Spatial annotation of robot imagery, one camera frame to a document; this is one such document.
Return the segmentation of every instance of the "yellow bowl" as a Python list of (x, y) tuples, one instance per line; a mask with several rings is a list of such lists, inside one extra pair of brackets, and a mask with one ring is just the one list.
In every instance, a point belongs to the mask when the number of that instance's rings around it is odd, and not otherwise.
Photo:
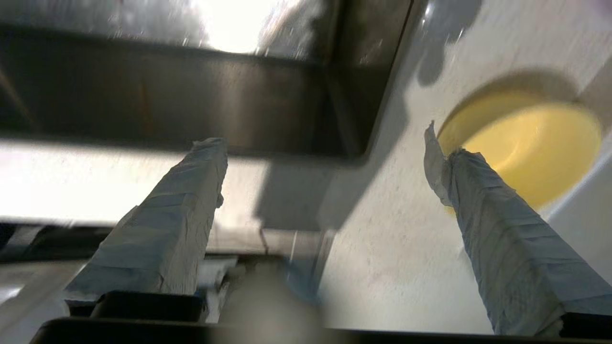
[(582, 178), (602, 138), (597, 118), (584, 107), (508, 92), (462, 106), (438, 139), (446, 155), (462, 146), (480, 152), (537, 209)]

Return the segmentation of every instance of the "black plastic part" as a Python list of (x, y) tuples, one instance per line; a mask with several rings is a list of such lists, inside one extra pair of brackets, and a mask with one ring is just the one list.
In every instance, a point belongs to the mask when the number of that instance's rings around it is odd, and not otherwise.
[(197, 322), (203, 306), (195, 296), (111, 291), (98, 300), (91, 317)]
[(66, 300), (66, 304), (70, 310), (70, 316), (91, 316), (95, 305), (86, 302), (73, 302)]
[[(8, 249), (6, 243), (21, 226), (43, 228), (28, 246)], [(112, 229), (110, 226), (64, 227), (44, 223), (0, 222), (0, 264), (90, 259)]]
[(612, 339), (612, 316), (566, 313), (561, 316), (565, 338)]
[[(195, 324), (130, 321), (117, 319), (62, 318), (45, 323), (31, 344), (123, 344), (123, 343), (220, 343), (220, 338), (236, 331), (227, 327), (198, 326)], [(325, 330), (328, 344), (539, 344), (539, 343), (592, 343), (609, 344), (607, 340), (566, 339), (543, 337), (511, 337), (492, 335), (451, 335), (401, 332), (374, 332)]]

